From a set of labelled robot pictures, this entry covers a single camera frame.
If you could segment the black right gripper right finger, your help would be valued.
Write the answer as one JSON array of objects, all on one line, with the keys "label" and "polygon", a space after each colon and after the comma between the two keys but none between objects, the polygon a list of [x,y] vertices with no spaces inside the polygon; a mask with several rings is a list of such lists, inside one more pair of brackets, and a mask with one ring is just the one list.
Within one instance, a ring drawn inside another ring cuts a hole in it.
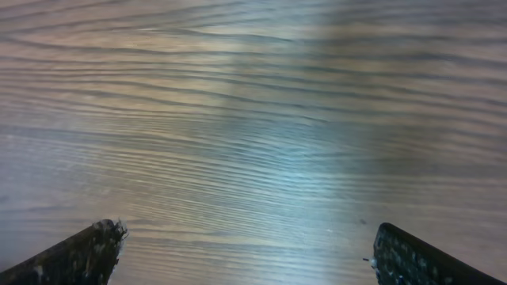
[{"label": "black right gripper right finger", "polygon": [[388,222],[373,243],[379,285],[505,285]]}]

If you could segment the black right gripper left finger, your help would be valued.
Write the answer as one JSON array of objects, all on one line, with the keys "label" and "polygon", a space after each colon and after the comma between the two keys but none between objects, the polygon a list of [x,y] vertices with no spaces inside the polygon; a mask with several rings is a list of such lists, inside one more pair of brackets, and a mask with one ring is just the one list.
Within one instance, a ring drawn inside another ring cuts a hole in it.
[{"label": "black right gripper left finger", "polygon": [[128,229],[102,219],[1,272],[1,285],[107,285]]}]

